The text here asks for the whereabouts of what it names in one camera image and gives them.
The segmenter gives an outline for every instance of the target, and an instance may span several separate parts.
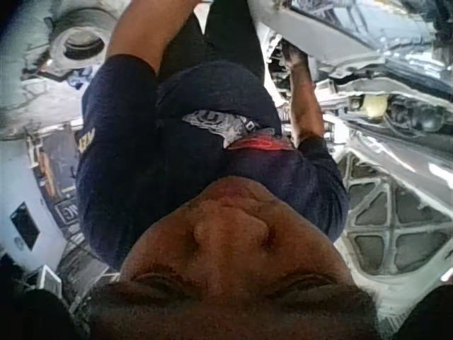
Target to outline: man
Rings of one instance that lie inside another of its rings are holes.
[[[295,146],[263,87],[246,0],[134,0],[83,100],[81,227],[121,281],[92,334],[136,339],[373,338],[374,305],[332,245],[348,200],[306,57]]]

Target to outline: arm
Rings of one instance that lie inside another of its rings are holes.
[[[287,41],[283,43],[283,54],[291,71],[291,125],[294,141],[298,146],[310,136],[324,136],[323,113],[314,94],[308,58],[302,51]]]
[[[132,0],[113,31],[107,56],[133,55],[156,73],[162,54],[200,0]]]

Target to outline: sleeve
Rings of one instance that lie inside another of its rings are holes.
[[[137,173],[156,144],[156,74],[129,55],[110,57],[82,99],[76,176],[81,230],[113,268],[134,244],[130,229]]]
[[[333,242],[345,228],[349,197],[337,164],[328,153],[326,142],[319,136],[306,138],[297,148],[316,168],[319,200],[326,210],[319,214],[319,227]]]

